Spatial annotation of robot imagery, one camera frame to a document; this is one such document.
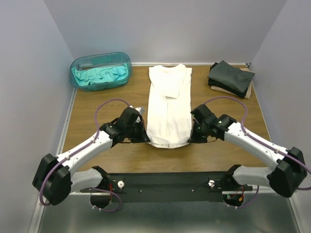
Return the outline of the white printed t shirt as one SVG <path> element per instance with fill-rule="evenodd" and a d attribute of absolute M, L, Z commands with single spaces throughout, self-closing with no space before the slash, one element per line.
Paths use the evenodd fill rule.
<path fill-rule="evenodd" d="M 149 68 L 146 132 L 152 146 L 175 149 L 188 144 L 192 128 L 191 74 L 192 69 L 183 64 Z"/>

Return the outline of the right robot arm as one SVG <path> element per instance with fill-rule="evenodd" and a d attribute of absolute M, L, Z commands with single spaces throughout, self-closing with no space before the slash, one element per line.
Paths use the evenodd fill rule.
<path fill-rule="evenodd" d="M 221 185 L 235 190 L 240 185 L 259 185 L 289 198 L 307 176 L 303 153 L 263 139 L 243 128 L 236 119 L 223 114 L 216 117 L 204 104 L 191 111 L 193 127 L 189 143 L 206 143 L 208 137 L 230 142 L 260 159 L 265 167 L 232 166 L 221 179 Z"/>

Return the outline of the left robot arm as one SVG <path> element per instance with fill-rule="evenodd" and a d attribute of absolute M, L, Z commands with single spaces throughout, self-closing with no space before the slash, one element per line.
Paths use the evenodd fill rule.
<path fill-rule="evenodd" d="M 108 180 L 102 169 L 92 168 L 80 172 L 79 168 L 98 154 L 129 139 L 131 143 L 147 143 L 142 107 L 129 106 L 120 117 L 111 122 L 97 125 L 97 130 L 89 139 L 57 156 L 45 155 L 37 168 L 32 185 L 39 191 L 45 205 L 58 205 L 75 191 L 94 188 L 102 192 Z"/>

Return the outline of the folded grey-green t shirt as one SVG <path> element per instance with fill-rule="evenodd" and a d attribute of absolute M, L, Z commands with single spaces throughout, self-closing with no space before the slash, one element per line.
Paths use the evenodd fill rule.
<path fill-rule="evenodd" d="M 225 61 L 214 63 L 208 74 L 208 85 L 229 91 L 241 98 L 246 96 L 254 73 L 233 67 Z"/>

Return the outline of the teal t shirt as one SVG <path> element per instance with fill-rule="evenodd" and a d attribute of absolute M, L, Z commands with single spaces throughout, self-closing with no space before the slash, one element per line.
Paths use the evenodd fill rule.
<path fill-rule="evenodd" d="M 127 64 L 120 66 L 95 67 L 86 70 L 71 68 L 75 81 L 79 86 L 111 83 L 125 79 L 129 74 Z"/>

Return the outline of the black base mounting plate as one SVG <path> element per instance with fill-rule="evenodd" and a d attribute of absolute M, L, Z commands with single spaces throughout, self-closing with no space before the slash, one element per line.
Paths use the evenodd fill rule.
<path fill-rule="evenodd" d="M 113 192 L 112 195 L 95 190 L 91 193 L 90 203 L 105 210 L 120 202 L 222 202 L 225 192 L 253 189 L 236 184 L 224 171 L 111 173 L 98 188 Z"/>

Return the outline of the teal plastic bin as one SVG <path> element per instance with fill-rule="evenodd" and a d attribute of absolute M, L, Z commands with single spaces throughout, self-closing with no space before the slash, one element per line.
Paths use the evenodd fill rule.
<path fill-rule="evenodd" d="M 112 52 L 80 57 L 70 65 L 70 84 L 82 91 L 101 91 L 126 85 L 132 76 L 130 57 Z"/>

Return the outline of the aluminium frame rail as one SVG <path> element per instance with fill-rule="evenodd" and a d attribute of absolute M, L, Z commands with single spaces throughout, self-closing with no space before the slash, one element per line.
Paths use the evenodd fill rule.
<path fill-rule="evenodd" d="M 40 202 L 40 198 L 38 196 L 36 204 L 35 204 L 33 216 L 31 219 L 31 223 L 29 226 L 28 233 L 38 233 L 39 232 L 40 222 L 42 219 L 44 208 L 45 208 L 45 206 L 42 205 L 42 203 Z"/>

